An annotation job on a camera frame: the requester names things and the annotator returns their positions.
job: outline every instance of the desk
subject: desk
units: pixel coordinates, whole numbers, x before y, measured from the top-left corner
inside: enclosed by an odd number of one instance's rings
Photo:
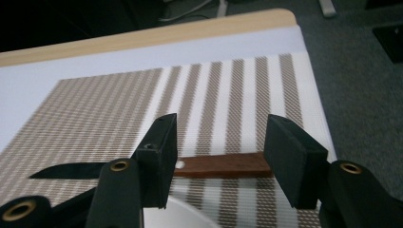
[[[26,177],[60,162],[128,157],[170,112],[179,114],[183,157],[261,150],[273,113],[302,125],[335,159],[287,10],[2,53],[0,63],[1,204],[39,194],[54,205],[87,190],[96,181]],[[274,179],[174,179],[171,195],[223,227],[317,225],[316,212],[291,209]]]

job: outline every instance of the striped pattern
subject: striped pattern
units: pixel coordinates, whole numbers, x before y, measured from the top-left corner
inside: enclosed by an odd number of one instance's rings
[[[283,54],[63,80],[0,155],[0,203],[36,194],[55,205],[95,186],[27,177],[56,163],[129,157],[166,113],[178,113],[181,156],[262,150],[269,113],[304,126],[294,65],[307,58]],[[170,193],[222,227],[319,226],[317,211],[290,208],[275,179],[175,178]]]

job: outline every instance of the black foam block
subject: black foam block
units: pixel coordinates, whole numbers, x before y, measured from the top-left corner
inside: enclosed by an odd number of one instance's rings
[[[178,159],[177,115],[158,118],[133,157],[139,163],[143,207],[165,207]]]
[[[292,207],[314,209],[320,175],[328,165],[327,150],[296,123],[269,115],[264,158]]]

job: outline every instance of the wooden knife handle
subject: wooden knife handle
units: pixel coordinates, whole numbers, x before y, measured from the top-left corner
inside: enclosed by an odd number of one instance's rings
[[[273,173],[263,152],[181,158],[183,168],[174,176],[184,178],[272,178]]]

